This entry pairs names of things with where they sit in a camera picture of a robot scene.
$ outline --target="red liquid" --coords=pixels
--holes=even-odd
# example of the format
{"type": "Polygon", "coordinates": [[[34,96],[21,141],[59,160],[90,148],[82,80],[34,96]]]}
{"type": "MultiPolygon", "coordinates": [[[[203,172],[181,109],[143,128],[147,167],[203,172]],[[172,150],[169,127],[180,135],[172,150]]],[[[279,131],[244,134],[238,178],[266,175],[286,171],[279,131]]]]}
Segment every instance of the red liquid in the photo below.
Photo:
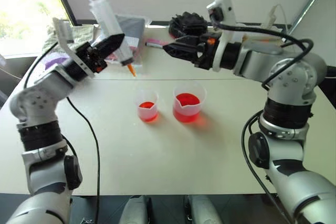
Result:
{"type": "MultiPolygon", "coordinates": [[[[141,108],[146,108],[146,109],[150,109],[151,107],[153,107],[154,103],[153,102],[143,102],[139,105],[139,107],[141,108]]],[[[140,119],[144,122],[151,122],[153,121],[156,117],[157,117],[157,113],[155,114],[155,116],[153,116],[152,118],[142,118],[140,115],[139,115],[140,119]]]]}
{"type": "MultiPolygon", "coordinates": [[[[181,106],[186,106],[186,105],[197,105],[200,103],[200,100],[198,99],[197,96],[190,94],[190,93],[182,93],[176,96],[176,98],[179,100],[181,106]]],[[[175,116],[175,118],[177,120],[179,120],[180,122],[183,123],[191,123],[193,121],[196,120],[196,118],[198,117],[198,113],[194,114],[194,115],[183,115],[181,113],[178,113],[175,110],[175,106],[173,109],[173,114],[175,116]]]]}

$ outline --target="floor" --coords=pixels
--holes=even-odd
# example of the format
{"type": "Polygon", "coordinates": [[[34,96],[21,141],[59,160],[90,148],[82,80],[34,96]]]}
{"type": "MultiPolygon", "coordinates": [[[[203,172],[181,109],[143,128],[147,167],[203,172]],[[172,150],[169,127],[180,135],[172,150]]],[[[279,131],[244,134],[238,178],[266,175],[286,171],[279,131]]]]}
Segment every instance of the floor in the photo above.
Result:
{"type": "MultiPolygon", "coordinates": [[[[5,223],[27,195],[0,194],[0,223],[5,223]]],[[[155,195],[152,223],[185,224],[183,195],[155,195]]],[[[209,195],[223,224],[284,224],[275,207],[262,195],[209,195]]],[[[129,196],[102,196],[99,224],[118,223],[129,196]]],[[[95,198],[73,197],[70,223],[93,219],[95,198]]]]}

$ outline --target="window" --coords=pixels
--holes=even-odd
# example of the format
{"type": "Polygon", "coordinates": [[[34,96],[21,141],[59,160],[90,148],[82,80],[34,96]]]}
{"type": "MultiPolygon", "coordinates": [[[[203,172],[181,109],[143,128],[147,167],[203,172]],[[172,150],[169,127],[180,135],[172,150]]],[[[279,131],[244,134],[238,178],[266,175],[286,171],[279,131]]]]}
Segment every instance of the window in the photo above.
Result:
{"type": "Polygon", "coordinates": [[[53,17],[66,18],[60,0],[0,0],[0,54],[40,54],[53,17]]]}

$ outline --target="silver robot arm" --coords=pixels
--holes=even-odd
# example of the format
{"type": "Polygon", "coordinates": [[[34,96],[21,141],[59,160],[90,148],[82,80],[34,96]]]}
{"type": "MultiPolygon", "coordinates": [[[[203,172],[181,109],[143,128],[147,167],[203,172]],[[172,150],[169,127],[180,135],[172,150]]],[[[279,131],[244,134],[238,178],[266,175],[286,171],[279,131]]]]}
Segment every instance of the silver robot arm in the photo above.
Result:
{"type": "Polygon", "coordinates": [[[68,223],[70,196],[82,176],[77,157],[66,155],[67,142],[61,135],[55,109],[79,81],[107,66],[104,59],[124,39],[124,34],[112,35],[94,47],[85,43],[74,53],[67,46],[71,40],[67,25],[57,19],[54,23],[59,44],[71,58],[10,101],[11,111],[19,119],[17,128],[25,148],[22,157],[31,194],[13,213],[10,224],[68,223]]]}
{"type": "MultiPolygon", "coordinates": [[[[233,28],[231,0],[215,0],[207,9],[211,20],[224,29],[222,34],[179,38],[163,47],[168,54],[191,61],[198,68],[214,71],[225,68],[237,76],[259,82],[264,82],[297,56],[265,42],[231,42],[232,30],[237,28],[233,28]]],[[[326,74],[323,59],[308,53],[270,80],[267,101],[258,121],[260,132],[252,134],[248,143],[249,158],[265,169],[286,211],[301,224],[332,224],[336,220],[335,185],[306,170],[302,164],[309,128],[307,121],[316,99],[314,88],[326,74]]]]}

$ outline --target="orange syringe tip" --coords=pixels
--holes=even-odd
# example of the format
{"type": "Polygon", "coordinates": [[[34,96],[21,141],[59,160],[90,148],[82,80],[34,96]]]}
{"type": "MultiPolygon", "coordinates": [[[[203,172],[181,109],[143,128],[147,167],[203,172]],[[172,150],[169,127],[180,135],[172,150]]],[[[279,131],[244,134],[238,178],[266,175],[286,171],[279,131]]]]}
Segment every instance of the orange syringe tip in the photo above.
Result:
{"type": "Polygon", "coordinates": [[[135,69],[133,68],[133,66],[131,64],[128,64],[127,67],[130,70],[130,72],[132,73],[132,75],[135,77],[136,74],[135,74],[135,69]]]}

